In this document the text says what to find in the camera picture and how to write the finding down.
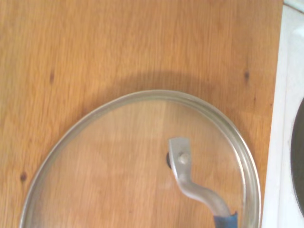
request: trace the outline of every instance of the glass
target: glass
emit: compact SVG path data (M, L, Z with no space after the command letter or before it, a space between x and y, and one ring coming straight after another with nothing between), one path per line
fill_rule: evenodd
M167 164L177 136L191 141L193 181L238 212L239 227L258 227L257 171L235 126L196 97L155 90L101 106L59 141L37 172L20 228L214 227Z

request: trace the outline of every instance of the metal rim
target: metal rim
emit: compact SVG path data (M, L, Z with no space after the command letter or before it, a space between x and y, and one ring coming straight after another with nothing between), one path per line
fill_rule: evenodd
M195 96L171 90L147 90L125 95L102 105L101 107L93 110L91 113L83 117L73 127L71 127L66 134L64 134L64 136L52 148L32 180L22 209L19 228L25 228L27 221L31 219L30 209L33 206L31 204L31 200L33 198L36 187L42 181L44 174L47 173L48 168L56 159L56 155L60 153L61 149L64 148L67 143L69 143L92 121L96 120L98 117L104 115L105 113L108 113L113 109L129 103L151 99L165 99L169 101L175 101L193 108L211 120L226 136L227 140L230 142L231 147L234 149L243 181L244 206L242 227L259 227L261 220L261 189L257 168L255 166L251 152L240 132L237 130L236 126L220 110ZM246 200L248 200L248 197L250 197L250 205L247 205L248 202Z

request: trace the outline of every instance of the blue handle grip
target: blue handle grip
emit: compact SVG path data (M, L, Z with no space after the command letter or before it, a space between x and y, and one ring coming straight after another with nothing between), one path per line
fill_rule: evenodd
M213 216L215 228L238 228L238 213L229 217Z

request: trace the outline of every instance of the white stove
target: white stove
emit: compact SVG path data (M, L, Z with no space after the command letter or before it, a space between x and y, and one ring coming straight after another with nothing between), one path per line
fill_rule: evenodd
M304 14L288 6L283 6L275 86L262 228L303 228L291 177L290 147L304 98Z

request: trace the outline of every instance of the kitchen counter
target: kitchen counter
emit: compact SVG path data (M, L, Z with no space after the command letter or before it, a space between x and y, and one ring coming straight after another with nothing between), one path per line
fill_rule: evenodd
M0 227L18 226L35 172L77 120L146 89L226 114L264 193L281 13L264 0L1 1Z

